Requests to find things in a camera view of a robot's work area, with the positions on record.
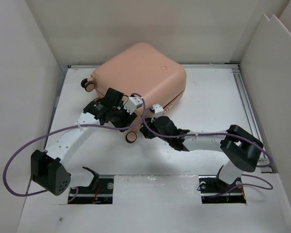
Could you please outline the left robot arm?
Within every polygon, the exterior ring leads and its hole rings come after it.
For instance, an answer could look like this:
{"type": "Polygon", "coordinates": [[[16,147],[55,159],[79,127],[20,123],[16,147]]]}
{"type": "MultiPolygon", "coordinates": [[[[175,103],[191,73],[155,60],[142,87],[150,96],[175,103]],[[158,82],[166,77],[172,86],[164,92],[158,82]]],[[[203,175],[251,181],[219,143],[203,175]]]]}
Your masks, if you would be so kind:
{"type": "Polygon", "coordinates": [[[71,182],[66,166],[79,147],[98,128],[111,123],[113,128],[126,131],[136,119],[135,110],[143,106],[141,97],[109,88],[104,97],[89,102],[73,127],[44,151],[31,155],[31,179],[55,196],[61,195],[71,182]]]}

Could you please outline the pink suitcase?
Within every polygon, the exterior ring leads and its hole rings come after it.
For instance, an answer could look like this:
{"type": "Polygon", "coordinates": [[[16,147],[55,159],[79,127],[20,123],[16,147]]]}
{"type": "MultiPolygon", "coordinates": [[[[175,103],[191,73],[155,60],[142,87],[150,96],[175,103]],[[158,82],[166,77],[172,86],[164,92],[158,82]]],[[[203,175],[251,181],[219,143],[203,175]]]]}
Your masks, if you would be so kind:
{"type": "Polygon", "coordinates": [[[159,104],[167,112],[183,95],[186,88],[186,71],[182,65],[168,58],[148,43],[137,43],[96,68],[90,77],[81,82],[87,92],[93,90],[98,99],[109,88],[124,94],[141,97],[143,106],[135,110],[137,118],[126,130],[126,141],[133,143],[141,126],[141,117],[149,117],[144,108],[159,104]]]}

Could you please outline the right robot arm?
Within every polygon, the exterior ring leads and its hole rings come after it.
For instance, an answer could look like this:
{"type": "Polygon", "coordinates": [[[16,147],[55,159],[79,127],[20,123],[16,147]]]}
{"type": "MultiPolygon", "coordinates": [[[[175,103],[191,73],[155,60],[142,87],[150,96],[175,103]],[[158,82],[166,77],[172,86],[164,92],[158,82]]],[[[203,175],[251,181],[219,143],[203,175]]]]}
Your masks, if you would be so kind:
{"type": "Polygon", "coordinates": [[[263,143],[238,125],[215,133],[196,133],[177,128],[167,116],[144,119],[140,132],[147,139],[158,137],[177,151],[208,150],[224,153],[229,161],[214,179],[215,187],[226,191],[244,173],[256,170],[263,143]]]}

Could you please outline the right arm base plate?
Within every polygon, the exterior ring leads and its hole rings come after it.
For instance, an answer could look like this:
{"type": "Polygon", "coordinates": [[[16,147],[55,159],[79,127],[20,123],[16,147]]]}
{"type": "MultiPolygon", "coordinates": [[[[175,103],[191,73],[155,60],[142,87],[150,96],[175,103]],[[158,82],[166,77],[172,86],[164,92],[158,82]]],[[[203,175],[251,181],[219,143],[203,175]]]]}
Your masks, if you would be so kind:
{"type": "Polygon", "coordinates": [[[226,184],[214,175],[199,176],[197,191],[201,194],[202,204],[246,204],[243,189],[237,187],[242,180],[238,177],[232,184],[226,184]]]}

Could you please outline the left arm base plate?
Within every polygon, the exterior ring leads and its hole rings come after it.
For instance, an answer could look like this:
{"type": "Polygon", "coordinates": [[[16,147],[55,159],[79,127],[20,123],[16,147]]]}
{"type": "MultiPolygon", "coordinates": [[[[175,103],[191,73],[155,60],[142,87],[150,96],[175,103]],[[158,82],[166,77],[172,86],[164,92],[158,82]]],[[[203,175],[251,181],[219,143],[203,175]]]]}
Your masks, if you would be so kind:
{"type": "Polygon", "coordinates": [[[113,203],[114,176],[99,178],[97,188],[92,191],[89,187],[79,186],[70,189],[67,204],[112,204],[113,203]]]}

